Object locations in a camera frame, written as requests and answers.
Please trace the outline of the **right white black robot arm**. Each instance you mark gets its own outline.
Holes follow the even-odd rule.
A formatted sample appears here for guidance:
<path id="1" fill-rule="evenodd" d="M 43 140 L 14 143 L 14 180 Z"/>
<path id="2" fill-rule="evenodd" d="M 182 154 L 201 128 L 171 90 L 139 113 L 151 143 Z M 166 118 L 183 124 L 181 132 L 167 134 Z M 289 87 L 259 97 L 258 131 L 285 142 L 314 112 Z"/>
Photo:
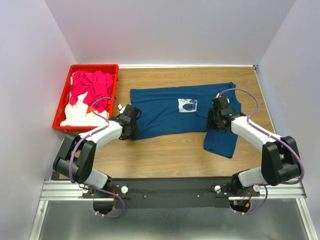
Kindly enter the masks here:
<path id="1" fill-rule="evenodd" d="M 260 167 L 232 175 L 227 185 L 231 193 L 241 196 L 255 185 L 277 186 L 303 178 L 304 168 L 293 137 L 278 136 L 255 124 L 244 113 L 233 111 L 226 96 L 214 98 L 212 105 L 208 111 L 209 129 L 238 135 L 261 152 Z"/>

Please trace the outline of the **blue printed t shirt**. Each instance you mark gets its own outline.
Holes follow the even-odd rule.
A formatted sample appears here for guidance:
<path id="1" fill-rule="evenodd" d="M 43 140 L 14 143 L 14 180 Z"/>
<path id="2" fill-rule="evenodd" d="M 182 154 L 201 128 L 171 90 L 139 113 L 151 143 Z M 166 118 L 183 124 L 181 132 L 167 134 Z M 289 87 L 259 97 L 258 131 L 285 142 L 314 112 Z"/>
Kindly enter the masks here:
<path id="1" fill-rule="evenodd" d="M 218 93 L 230 101 L 233 111 L 241 111 L 233 82 L 180 87 L 131 89 L 131 104 L 141 110 L 137 120 L 138 140 L 162 135 L 205 133 L 204 150 L 231 159 L 238 136 L 224 130 L 207 128 L 209 109 Z"/>

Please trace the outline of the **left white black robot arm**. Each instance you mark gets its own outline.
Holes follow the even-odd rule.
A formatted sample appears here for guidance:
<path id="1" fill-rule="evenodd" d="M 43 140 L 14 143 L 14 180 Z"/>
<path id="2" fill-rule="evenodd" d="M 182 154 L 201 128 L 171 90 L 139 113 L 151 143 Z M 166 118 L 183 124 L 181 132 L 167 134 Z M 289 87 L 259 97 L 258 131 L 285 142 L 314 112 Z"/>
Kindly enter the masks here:
<path id="1" fill-rule="evenodd" d="M 73 183 L 93 187 L 99 197 L 107 197 L 112 191 L 112 178 L 94 169 L 96 150 L 116 139 L 124 141 L 137 138 L 137 120 L 141 114 L 140 109 L 128 104 L 118 116 L 111 117 L 91 131 L 81 134 L 68 133 L 53 162 L 53 170 Z"/>

